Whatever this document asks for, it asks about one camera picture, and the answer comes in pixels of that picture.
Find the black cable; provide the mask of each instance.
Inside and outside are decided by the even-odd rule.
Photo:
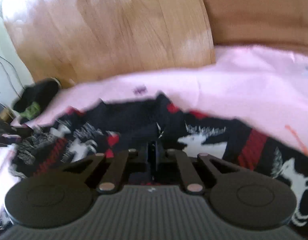
[[[19,96],[19,93],[15,90],[15,88],[14,88],[14,86],[13,86],[13,84],[12,84],[11,78],[10,78],[8,72],[6,71],[6,69],[4,68],[4,66],[3,66],[3,64],[2,64],[1,61],[0,61],[0,64],[1,64],[1,66],[2,66],[2,68],[3,68],[3,70],[4,70],[4,72],[6,73],[6,77],[8,78],[9,83],[10,83],[11,87],[13,88],[14,92],[18,95],[19,98],[21,98],[21,97]]]
[[[19,75],[18,75],[18,73],[17,73],[15,67],[12,65],[12,63],[9,62],[8,60],[6,60],[4,57],[1,57],[1,56],[0,56],[0,58],[3,59],[3,60],[5,60],[7,63],[9,63],[9,64],[11,65],[11,67],[14,69],[15,75],[16,75],[16,77],[17,77],[17,79],[18,79],[18,81],[19,81],[21,87],[24,89],[24,86],[23,86],[23,84],[22,84],[22,82],[21,82],[21,80],[20,80],[20,77],[19,77]]]

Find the pink blanket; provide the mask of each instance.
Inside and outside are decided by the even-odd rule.
[[[162,91],[183,110],[238,117],[308,155],[308,57],[260,46],[216,47],[216,64],[116,76],[61,91],[30,126],[68,106],[140,100]]]

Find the orange mark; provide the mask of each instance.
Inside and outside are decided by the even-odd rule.
[[[296,141],[298,142],[298,145],[300,146],[300,148],[302,149],[302,152],[308,156],[308,148],[306,147],[306,145],[300,140],[297,132],[295,130],[292,129],[292,127],[290,127],[289,125],[285,125],[285,128],[291,132],[291,134],[295,137]]]

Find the wooden floor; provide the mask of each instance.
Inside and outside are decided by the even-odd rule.
[[[2,14],[36,81],[214,62],[203,0],[3,0]]]

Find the green object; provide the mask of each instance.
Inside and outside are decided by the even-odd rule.
[[[29,121],[36,118],[41,113],[40,105],[37,102],[33,102],[28,106],[20,116],[27,118]]]

